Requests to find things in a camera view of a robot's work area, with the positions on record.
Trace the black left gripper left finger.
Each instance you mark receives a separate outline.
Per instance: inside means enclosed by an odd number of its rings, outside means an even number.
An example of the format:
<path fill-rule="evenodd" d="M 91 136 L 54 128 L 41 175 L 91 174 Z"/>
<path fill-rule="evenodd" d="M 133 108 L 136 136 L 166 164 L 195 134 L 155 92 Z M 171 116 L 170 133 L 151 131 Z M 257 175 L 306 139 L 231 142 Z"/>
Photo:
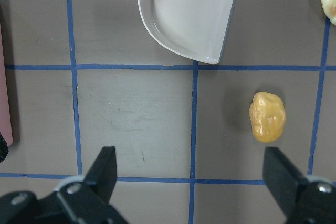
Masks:
<path fill-rule="evenodd" d="M 1 223 L 125 223 L 110 204 L 116 182 L 116 149 L 103 147 L 85 176 L 62 180 L 44 198 L 28 190 L 1 196 Z"/>

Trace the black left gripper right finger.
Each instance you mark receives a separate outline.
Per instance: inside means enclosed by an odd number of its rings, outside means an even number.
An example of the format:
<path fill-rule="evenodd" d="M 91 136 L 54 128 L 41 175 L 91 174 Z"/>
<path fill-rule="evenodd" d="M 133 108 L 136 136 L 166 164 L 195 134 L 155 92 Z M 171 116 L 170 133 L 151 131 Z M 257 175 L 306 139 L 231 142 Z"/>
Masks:
<path fill-rule="evenodd" d="M 335 223 L 333 182 L 304 175 L 277 147 L 265 148 L 262 171 L 285 223 Z"/>

